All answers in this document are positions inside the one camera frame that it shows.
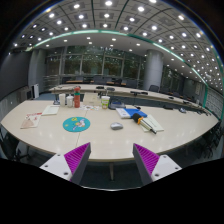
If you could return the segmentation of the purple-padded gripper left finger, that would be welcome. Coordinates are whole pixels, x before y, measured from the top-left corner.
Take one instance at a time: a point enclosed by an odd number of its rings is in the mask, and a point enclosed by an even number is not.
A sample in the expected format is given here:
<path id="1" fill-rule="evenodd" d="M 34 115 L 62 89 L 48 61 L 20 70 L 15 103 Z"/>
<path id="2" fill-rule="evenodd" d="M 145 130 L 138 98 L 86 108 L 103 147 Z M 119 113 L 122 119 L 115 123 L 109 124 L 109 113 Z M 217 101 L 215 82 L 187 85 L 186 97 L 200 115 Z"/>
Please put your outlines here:
<path id="1" fill-rule="evenodd" d="M 79 184 L 91 153 L 91 144 L 81 145 L 66 154 L 55 154 L 41 169 L 72 183 Z"/>

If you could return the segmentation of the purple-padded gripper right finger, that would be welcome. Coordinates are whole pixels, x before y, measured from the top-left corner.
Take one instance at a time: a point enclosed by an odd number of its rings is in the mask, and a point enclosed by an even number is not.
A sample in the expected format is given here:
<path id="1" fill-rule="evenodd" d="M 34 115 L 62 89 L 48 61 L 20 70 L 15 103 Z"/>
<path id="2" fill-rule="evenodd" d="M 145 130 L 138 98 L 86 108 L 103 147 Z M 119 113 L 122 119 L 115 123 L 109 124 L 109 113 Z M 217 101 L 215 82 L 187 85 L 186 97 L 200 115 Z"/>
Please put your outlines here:
<path id="1" fill-rule="evenodd" d="M 133 155 L 143 185 L 155 182 L 181 170 L 181 167 L 168 155 L 159 156 L 136 143 L 133 144 Z"/>

